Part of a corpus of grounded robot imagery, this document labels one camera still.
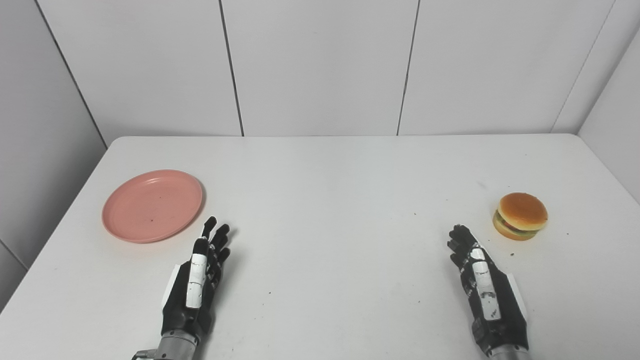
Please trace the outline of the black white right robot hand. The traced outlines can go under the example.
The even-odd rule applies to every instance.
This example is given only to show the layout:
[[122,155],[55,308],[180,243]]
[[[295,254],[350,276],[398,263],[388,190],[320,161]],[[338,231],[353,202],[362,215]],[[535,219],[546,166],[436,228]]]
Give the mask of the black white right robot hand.
[[498,269],[466,226],[456,224],[449,237],[478,348],[489,360],[530,360],[526,310],[514,278]]

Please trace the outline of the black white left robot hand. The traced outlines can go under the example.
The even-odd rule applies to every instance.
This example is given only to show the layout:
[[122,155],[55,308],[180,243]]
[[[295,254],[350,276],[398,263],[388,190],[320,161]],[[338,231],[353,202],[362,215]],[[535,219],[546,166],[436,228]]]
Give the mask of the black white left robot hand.
[[162,308],[162,335],[182,332],[199,341],[213,327],[214,296],[222,280],[224,262],[231,254],[227,246],[230,226],[222,224],[215,230],[217,223],[214,216],[209,217],[190,258],[177,269]]

